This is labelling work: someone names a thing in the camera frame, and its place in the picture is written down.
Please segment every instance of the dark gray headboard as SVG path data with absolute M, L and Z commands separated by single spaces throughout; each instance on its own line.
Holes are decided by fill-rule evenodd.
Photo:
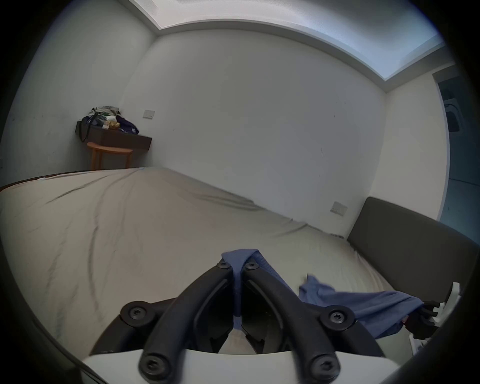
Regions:
M 479 246 L 446 225 L 398 205 L 367 198 L 349 243 L 394 289 L 443 301 L 452 281 L 465 287 Z

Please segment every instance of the dark wooden desk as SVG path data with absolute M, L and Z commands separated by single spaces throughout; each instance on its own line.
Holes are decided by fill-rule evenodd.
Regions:
M 85 137 L 86 132 L 87 127 L 82 125 L 82 138 Z M 78 137 L 78 129 L 75 129 L 75 134 Z M 134 135 L 112 129 L 103 129 L 102 127 L 92 125 L 85 143 L 89 141 L 105 147 L 143 149 L 148 151 L 152 138 L 140 134 Z

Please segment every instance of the black bag strap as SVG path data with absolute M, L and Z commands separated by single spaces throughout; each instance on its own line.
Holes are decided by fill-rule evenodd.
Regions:
M 88 134 L 90 132 L 90 126 L 92 125 L 92 121 L 95 119 L 95 117 L 98 115 L 98 113 L 94 113 L 93 116 L 91 116 L 88 121 L 87 121 L 87 133 L 85 134 L 85 137 L 82 138 L 82 122 L 79 121 L 80 125 L 78 127 L 78 137 L 80 137 L 80 140 L 82 140 L 82 143 L 85 142 L 85 140 L 88 137 Z

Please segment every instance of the wooden stool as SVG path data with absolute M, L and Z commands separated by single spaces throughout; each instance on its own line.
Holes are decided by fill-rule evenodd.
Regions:
M 113 153 L 116 155 L 127 155 L 127 162 L 125 163 L 125 168 L 130 168 L 130 161 L 132 159 L 133 149 L 129 148 L 115 148 L 115 147 L 104 147 L 102 145 L 95 144 L 91 141 L 87 143 L 88 148 L 92 148 L 92 171 L 101 169 L 102 167 L 102 156 L 104 153 Z M 98 152 L 98 167 L 96 167 L 96 153 Z

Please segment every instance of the light switch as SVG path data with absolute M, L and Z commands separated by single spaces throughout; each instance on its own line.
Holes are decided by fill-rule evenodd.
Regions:
M 340 204 L 338 201 L 335 201 L 333 203 L 332 209 L 330 209 L 330 212 L 336 213 L 337 215 L 340 215 L 340 216 L 343 216 L 346 211 L 347 211 L 347 207 L 344 206 L 343 204 Z
M 153 115 L 155 115 L 155 111 L 146 109 L 144 112 L 144 119 L 153 119 Z

